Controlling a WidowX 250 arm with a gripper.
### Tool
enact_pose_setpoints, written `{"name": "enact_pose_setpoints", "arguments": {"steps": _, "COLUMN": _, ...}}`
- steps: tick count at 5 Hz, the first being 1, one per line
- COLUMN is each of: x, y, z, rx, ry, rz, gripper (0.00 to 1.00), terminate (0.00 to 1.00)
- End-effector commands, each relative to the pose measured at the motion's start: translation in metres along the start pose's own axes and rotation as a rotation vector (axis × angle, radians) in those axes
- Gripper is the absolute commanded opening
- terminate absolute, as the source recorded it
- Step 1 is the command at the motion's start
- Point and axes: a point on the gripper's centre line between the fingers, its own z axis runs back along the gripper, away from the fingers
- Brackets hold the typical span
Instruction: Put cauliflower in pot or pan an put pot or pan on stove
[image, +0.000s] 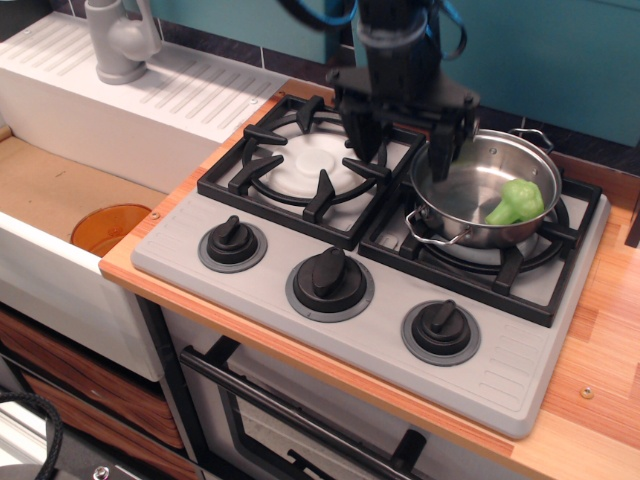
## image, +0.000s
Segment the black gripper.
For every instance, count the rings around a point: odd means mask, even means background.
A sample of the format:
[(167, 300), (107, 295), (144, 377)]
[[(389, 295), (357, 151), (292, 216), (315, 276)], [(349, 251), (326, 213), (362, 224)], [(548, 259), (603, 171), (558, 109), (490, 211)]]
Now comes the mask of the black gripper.
[(425, 42), (367, 50), (368, 63), (332, 70), (327, 80), (356, 156), (370, 162), (389, 123), (431, 131), (429, 164), (434, 182), (447, 179), (466, 138), (479, 126), (479, 95), (449, 78), (441, 56)]

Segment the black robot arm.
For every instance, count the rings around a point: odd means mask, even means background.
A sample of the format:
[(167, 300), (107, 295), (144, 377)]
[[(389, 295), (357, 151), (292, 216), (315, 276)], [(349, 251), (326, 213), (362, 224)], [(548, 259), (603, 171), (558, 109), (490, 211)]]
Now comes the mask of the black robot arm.
[(362, 1), (359, 10), (357, 36), (367, 63), (328, 76), (351, 147), (368, 162), (388, 125), (425, 130), (428, 164), (441, 182), (477, 131), (478, 94), (441, 68), (439, 18), (461, 20), (447, 1)]

